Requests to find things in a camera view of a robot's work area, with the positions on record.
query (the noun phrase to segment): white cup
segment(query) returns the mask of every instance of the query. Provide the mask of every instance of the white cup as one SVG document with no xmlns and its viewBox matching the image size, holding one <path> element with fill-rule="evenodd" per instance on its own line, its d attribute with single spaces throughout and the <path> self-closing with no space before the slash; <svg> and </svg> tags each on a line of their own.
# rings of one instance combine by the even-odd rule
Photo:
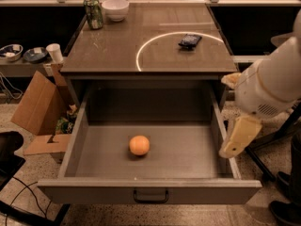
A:
<svg viewBox="0 0 301 226">
<path fill-rule="evenodd" d="M 49 44 L 46 47 L 46 50 L 48 51 L 51 59 L 54 61 L 54 63 L 61 63 L 63 62 L 64 58 L 62 56 L 62 52 L 60 51 L 60 46 L 57 43 Z"/>
</svg>

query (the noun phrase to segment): can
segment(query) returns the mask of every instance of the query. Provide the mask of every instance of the can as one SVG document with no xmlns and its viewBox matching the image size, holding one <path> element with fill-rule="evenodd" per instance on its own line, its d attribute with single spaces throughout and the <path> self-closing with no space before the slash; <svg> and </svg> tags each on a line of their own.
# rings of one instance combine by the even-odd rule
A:
<svg viewBox="0 0 301 226">
<path fill-rule="evenodd" d="M 87 15 L 87 24 L 90 29 L 103 27 L 102 9 L 98 0 L 84 0 L 84 7 Z"/>
</svg>

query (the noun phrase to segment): white bowl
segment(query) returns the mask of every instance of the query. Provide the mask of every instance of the white bowl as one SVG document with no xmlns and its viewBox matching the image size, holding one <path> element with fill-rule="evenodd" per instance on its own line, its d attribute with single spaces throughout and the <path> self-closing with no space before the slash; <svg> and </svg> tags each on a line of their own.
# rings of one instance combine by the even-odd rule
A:
<svg viewBox="0 0 301 226">
<path fill-rule="evenodd" d="M 129 11 L 129 1 L 127 0 L 105 0 L 102 3 L 105 16 L 114 22 L 122 21 Z"/>
<path fill-rule="evenodd" d="M 21 57 L 23 47 L 20 44 L 10 44 L 0 49 L 0 59 L 13 62 Z"/>
</svg>

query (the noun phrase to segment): person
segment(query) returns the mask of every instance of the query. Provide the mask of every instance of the person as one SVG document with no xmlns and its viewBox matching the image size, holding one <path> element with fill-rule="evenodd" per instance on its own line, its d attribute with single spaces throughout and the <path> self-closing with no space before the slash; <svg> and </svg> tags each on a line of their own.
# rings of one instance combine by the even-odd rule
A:
<svg viewBox="0 0 301 226">
<path fill-rule="evenodd" d="M 273 201 L 269 209 L 279 225 L 301 226 L 301 130 L 291 140 L 291 175 L 279 171 L 276 184 L 278 190 L 290 203 Z"/>
</svg>

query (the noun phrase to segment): white cable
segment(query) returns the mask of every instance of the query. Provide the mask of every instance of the white cable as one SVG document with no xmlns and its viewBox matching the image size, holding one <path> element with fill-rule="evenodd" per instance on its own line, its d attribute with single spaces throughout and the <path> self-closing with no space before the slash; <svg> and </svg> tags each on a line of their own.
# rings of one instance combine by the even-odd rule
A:
<svg viewBox="0 0 301 226">
<path fill-rule="evenodd" d="M 10 90 L 9 90 L 9 89 L 7 88 L 7 86 L 5 85 L 3 79 L 5 79 L 5 80 L 8 82 L 8 84 L 9 84 L 13 89 L 16 89 L 17 91 L 20 92 L 19 96 L 14 96 L 14 95 L 10 92 Z M 13 87 L 13 86 L 10 84 L 10 82 L 8 81 L 8 79 L 7 79 L 1 72 L 0 72 L 0 84 L 4 87 L 4 89 L 7 90 L 8 94 L 9 94 L 9 96 L 10 96 L 11 98 L 13 98 L 13 99 L 15 99 L 15 100 L 18 100 L 18 99 L 20 99 L 20 98 L 23 96 L 23 92 L 22 92 L 20 89 L 17 89 L 17 88 L 15 88 L 15 87 Z"/>
</svg>

